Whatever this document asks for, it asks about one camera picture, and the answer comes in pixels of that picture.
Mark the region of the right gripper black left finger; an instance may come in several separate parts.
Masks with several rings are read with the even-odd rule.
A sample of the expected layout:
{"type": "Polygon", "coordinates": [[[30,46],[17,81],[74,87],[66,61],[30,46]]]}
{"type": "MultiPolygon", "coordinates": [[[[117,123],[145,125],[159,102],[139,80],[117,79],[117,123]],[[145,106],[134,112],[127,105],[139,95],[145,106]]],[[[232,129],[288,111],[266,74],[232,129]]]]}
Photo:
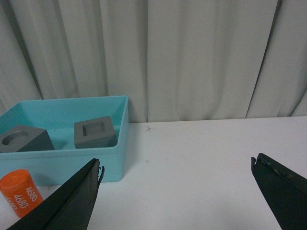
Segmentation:
{"type": "Polygon", "coordinates": [[[10,230],[86,230],[105,168],[93,158],[10,230]]]}

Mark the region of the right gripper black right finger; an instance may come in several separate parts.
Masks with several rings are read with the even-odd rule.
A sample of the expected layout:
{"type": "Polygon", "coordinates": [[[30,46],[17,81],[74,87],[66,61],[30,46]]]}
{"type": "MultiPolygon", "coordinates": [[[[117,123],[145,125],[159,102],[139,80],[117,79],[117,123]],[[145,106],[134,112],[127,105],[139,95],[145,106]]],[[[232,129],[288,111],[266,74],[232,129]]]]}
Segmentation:
{"type": "Polygon", "coordinates": [[[251,158],[251,172],[283,230],[307,228],[307,179],[269,156],[251,158]]]}

